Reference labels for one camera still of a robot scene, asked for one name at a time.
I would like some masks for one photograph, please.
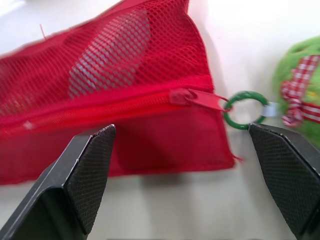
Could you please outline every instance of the red zipper pull tab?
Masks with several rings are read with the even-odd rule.
[[[223,99],[228,102],[228,99],[205,91],[193,89],[176,89],[170,92],[170,103],[178,105],[199,105],[202,107],[227,112],[219,105],[219,100]]]

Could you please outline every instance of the red zipper pouch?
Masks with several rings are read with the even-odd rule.
[[[0,59],[0,184],[36,179],[71,138],[115,124],[110,176],[232,168],[187,0],[125,0]]]

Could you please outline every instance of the green keyring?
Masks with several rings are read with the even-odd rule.
[[[226,105],[224,106],[224,109],[226,111],[231,110],[232,108],[232,104],[234,104],[235,102],[238,101],[242,101],[244,99],[254,99],[259,101],[263,106],[268,106],[269,102],[268,100],[261,95],[260,93],[257,93],[255,91],[241,91],[239,93],[237,93],[236,95],[232,96],[230,98],[230,100],[226,103]],[[235,129],[240,129],[240,130],[247,130],[249,128],[249,124],[240,124],[240,123],[236,123],[234,121],[231,120],[231,118],[229,117],[228,112],[225,112],[223,114],[225,121],[233,128]],[[257,120],[255,120],[254,122],[257,124],[262,123],[265,120],[265,116],[260,116]]]

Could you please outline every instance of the checkered bow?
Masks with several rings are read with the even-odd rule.
[[[297,68],[292,70],[292,79],[282,83],[281,95],[289,104],[287,113],[282,116],[284,125],[298,127],[303,119],[317,122],[319,106],[304,103],[302,99],[319,62],[320,55],[301,58]]]

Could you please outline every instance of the zipper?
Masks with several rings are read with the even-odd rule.
[[[225,112],[219,106],[220,99],[226,100],[213,93],[178,88],[115,103],[108,102],[101,105],[65,110],[53,115],[42,115],[24,122],[3,124],[0,126],[2,129],[0,136],[29,133],[30,131],[33,133],[41,132],[52,130],[55,126],[70,128],[81,125],[106,124],[115,120],[164,113],[191,106]]]

